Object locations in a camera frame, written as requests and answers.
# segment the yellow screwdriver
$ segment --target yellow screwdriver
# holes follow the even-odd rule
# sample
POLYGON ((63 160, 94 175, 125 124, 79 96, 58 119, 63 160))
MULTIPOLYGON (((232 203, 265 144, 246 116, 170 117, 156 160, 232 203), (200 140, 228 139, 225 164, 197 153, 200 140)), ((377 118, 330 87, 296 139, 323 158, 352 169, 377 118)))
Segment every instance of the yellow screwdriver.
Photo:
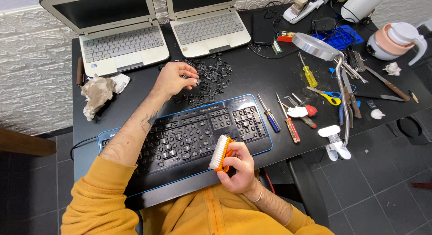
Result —
POLYGON ((308 80, 308 82, 309 82, 309 85, 311 86, 311 88, 315 88, 316 86, 318 86, 318 83, 317 83, 317 81, 315 80, 315 77, 314 77, 314 75, 312 74, 312 71, 310 71, 309 70, 309 66, 307 66, 307 65, 305 65, 305 62, 303 61, 303 58, 301 57, 302 55, 300 54, 300 52, 299 52, 299 55, 298 55, 299 57, 300 57, 300 59, 302 60, 302 63, 303 63, 303 70, 305 71, 305 74, 306 74, 306 78, 307 78, 307 80, 308 80))

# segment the laptop keyboard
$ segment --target laptop keyboard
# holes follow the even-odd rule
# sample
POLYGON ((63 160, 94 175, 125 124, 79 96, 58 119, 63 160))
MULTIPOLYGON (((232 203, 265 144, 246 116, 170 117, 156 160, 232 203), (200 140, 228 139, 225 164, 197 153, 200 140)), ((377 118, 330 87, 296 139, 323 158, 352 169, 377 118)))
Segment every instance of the laptop keyboard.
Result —
POLYGON ((174 26, 181 45, 243 31, 236 13, 196 20, 174 26))
POLYGON ((163 45, 157 26, 83 41, 86 62, 151 49, 163 45))

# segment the sleeve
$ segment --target sleeve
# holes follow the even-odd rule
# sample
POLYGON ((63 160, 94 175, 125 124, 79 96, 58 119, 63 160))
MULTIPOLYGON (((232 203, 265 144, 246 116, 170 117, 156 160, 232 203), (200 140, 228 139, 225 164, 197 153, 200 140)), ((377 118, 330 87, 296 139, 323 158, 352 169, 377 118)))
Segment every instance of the sleeve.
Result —
POLYGON ((315 223, 309 216, 303 214, 300 210, 293 208, 291 220, 284 226, 290 232, 296 235, 334 235, 327 227, 315 223))
POLYGON ((89 172, 72 188, 72 202, 63 215, 64 234, 136 234, 138 216, 126 209, 123 194, 133 171, 96 157, 89 172))

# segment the bracelet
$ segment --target bracelet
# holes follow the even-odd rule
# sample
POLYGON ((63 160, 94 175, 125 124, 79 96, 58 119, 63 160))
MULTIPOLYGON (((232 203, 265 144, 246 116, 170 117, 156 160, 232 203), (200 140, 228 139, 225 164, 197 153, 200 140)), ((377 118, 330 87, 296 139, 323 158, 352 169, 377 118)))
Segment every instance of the bracelet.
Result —
POLYGON ((260 196, 258 197, 258 199, 257 199, 256 201, 252 201, 252 200, 251 200, 251 202, 252 202, 252 203, 258 202, 258 201, 261 199, 262 196, 263 196, 263 193, 261 192, 261 194, 260 194, 260 196))

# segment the red screwdriver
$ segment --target red screwdriver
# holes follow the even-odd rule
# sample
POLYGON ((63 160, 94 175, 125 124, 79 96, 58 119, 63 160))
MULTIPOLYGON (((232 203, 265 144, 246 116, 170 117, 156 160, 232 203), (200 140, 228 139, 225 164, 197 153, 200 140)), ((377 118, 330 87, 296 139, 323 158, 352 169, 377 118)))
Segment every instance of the red screwdriver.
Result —
POLYGON ((314 106, 311 106, 309 104, 305 104, 305 102, 302 102, 294 93, 292 93, 292 95, 293 95, 293 97, 297 101, 299 101, 299 103, 300 103, 301 106, 306 107, 306 110, 308 111, 308 116, 309 117, 314 116, 318 112, 317 109, 314 106))

